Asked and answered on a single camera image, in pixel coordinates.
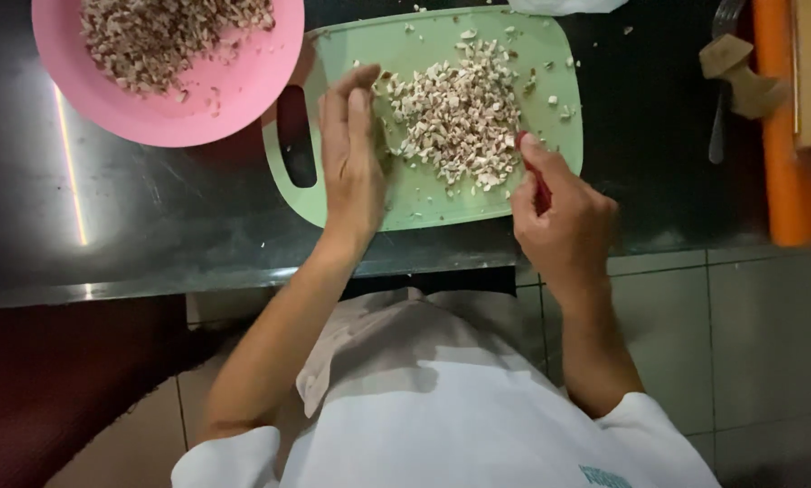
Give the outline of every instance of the person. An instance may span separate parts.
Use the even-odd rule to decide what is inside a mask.
[[[562,309],[564,390],[494,332],[519,324],[508,294],[408,288],[337,304],[384,213],[378,73],[358,67],[319,100],[324,231],[222,367],[173,486],[719,486],[644,393],[617,329],[605,269],[616,203],[532,135],[521,150],[552,208],[537,214],[526,172],[511,213]],[[287,433],[289,417],[305,425]]]

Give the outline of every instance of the fork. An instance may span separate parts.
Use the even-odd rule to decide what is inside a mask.
[[[725,34],[731,34],[737,30],[737,19],[746,0],[722,0],[716,15],[713,17],[713,38],[718,38]],[[714,164],[719,164],[725,159],[725,106],[728,98],[728,85],[722,83],[719,88],[719,102],[716,105],[716,117],[713,120],[713,133],[710,136],[710,146],[708,157]]]

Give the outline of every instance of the red knife handle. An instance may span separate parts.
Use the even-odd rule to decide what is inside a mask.
[[[520,139],[526,135],[525,130],[521,130],[517,134],[517,138],[514,139],[514,147],[517,150],[520,150]],[[526,161],[526,158],[523,158],[523,164],[527,170],[529,170],[533,175],[535,175],[535,180],[538,183],[538,192],[535,195],[535,211],[539,215],[547,212],[551,209],[551,189],[547,186],[547,183],[544,181],[544,178],[541,176],[541,171],[538,171],[538,168],[532,166],[532,163]]]

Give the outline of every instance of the hand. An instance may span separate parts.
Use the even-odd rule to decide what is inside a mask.
[[[327,192],[324,234],[366,250],[384,216],[385,178],[372,138],[370,87],[378,64],[349,71],[318,101]]]
[[[526,172],[510,198],[514,235],[564,314],[589,306],[609,291],[606,263],[617,203],[575,176],[561,154],[548,152],[531,134],[520,150],[553,196],[550,210],[537,215],[538,183]]]

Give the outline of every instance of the metal table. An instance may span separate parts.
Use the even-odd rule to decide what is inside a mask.
[[[618,252],[767,241],[758,125],[729,121],[726,163],[707,161],[718,87],[702,79],[697,52],[717,4],[632,0],[612,14],[559,19],[583,64],[583,177],[621,204]],[[306,28],[411,6],[306,0]],[[1,1],[0,306],[285,281],[321,230],[282,200],[257,128],[185,150],[113,136],[79,117],[42,69],[29,1]],[[518,259],[502,218],[383,233],[357,273]]]

